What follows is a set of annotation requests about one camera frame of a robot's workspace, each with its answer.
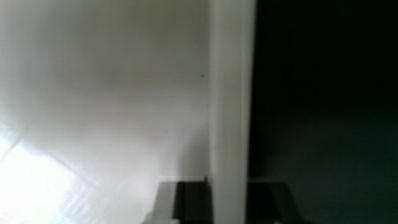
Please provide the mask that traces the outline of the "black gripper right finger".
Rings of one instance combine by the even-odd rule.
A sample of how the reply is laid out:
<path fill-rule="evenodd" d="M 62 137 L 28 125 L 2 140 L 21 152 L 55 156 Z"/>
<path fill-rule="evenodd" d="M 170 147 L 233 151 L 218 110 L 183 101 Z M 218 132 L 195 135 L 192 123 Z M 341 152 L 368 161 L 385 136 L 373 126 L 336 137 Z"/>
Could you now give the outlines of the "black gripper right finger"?
<path fill-rule="evenodd" d="M 248 183 L 247 224 L 309 224 L 284 183 Z"/>

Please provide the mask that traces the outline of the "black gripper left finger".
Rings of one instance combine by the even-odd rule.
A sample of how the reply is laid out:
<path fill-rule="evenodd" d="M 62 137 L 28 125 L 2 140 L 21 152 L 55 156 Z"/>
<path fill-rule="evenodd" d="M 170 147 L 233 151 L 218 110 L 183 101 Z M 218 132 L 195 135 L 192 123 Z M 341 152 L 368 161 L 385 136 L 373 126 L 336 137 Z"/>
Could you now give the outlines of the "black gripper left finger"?
<path fill-rule="evenodd" d="M 153 209 L 140 224 L 209 224 L 206 177 L 160 182 Z"/>

